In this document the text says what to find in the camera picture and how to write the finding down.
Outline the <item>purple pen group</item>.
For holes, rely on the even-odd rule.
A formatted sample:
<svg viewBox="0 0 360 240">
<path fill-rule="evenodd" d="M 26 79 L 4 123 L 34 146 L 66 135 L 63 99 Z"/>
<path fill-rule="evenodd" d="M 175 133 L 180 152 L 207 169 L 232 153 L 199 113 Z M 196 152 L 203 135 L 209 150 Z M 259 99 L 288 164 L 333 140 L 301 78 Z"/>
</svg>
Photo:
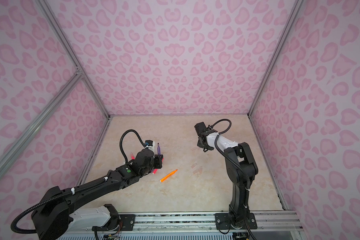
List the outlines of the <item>purple pen group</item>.
<svg viewBox="0 0 360 240">
<path fill-rule="evenodd" d="M 160 147 L 160 144 L 158 143 L 157 145 L 158 145 L 158 146 L 157 146 L 158 155 L 161 155 L 161 147 Z"/>
</svg>

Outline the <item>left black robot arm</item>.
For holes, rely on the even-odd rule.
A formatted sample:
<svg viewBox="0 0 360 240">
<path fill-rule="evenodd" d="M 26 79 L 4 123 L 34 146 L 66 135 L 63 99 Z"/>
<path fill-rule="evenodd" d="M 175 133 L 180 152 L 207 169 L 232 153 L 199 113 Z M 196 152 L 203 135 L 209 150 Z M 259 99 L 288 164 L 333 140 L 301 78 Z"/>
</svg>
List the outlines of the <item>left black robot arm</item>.
<svg viewBox="0 0 360 240">
<path fill-rule="evenodd" d="M 135 159 L 106 176 L 75 187 L 73 190 L 59 187 L 49 189 L 31 214 L 36 233 L 40 240 L 55 240 L 62 236 L 73 222 L 70 217 L 82 206 L 108 193 L 125 189 L 137 183 L 154 169 L 162 168 L 163 155 L 154 154 L 149 149 L 141 150 Z"/>
</svg>

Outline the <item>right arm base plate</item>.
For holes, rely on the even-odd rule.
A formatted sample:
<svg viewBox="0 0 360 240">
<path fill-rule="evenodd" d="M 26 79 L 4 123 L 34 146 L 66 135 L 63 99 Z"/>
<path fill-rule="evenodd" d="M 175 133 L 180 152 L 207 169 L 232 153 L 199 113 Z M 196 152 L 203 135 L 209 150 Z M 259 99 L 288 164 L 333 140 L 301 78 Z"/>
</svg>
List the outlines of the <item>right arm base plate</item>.
<svg viewBox="0 0 360 240">
<path fill-rule="evenodd" d="M 214 214 L 215 224 L 217 230 L 246 230 L 246 225 L 250 230 L 256 230 L 258 228 L 255 215 L 249 213 L 245 221 L 234 223 L 234 220 L 229 213 L 216 213 Z"/>
</svg>

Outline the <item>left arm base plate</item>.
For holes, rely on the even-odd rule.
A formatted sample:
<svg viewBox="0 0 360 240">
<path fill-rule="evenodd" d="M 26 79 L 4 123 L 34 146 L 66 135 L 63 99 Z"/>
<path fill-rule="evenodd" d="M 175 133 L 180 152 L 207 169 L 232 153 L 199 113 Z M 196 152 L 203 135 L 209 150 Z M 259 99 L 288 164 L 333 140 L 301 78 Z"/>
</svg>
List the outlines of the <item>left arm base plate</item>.
<svg viewBox="0 0 360 240">
<path fill-rule="evenodd" d="M 92 231 L 132 231 L 135 224 L 136 215 L 121 214 L 111 215 L 111 218 L 101 227 L 92 227 Z"/>
</svg>

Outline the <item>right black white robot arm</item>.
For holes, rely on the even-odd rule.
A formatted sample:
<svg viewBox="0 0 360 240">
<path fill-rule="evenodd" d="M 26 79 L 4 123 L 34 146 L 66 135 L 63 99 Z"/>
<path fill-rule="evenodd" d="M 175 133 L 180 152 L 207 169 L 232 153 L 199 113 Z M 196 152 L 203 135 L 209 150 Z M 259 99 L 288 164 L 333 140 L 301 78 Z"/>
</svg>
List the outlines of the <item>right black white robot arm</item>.
<svg viewBox="0 0 360 240">
<path fill-rule="evenodd" d="M 231 128 L 232 122 L 229 119 L 217 121 L 220 122 L 229 123 L 227 129 L 222 132 L 214 129 L 216 124 L 206 126 L 201 122 L 195 125 L 198 135 L 197 146 L 204 152 L 217 150 L 225 158 L 227 174 L 233 183 L 229 216 L 231 224 L 238 228 L 243 226 L 249 217 L 250 188 L 259 170 L 249 144 L 237 143 L 223 137 Z"/>
</svg>

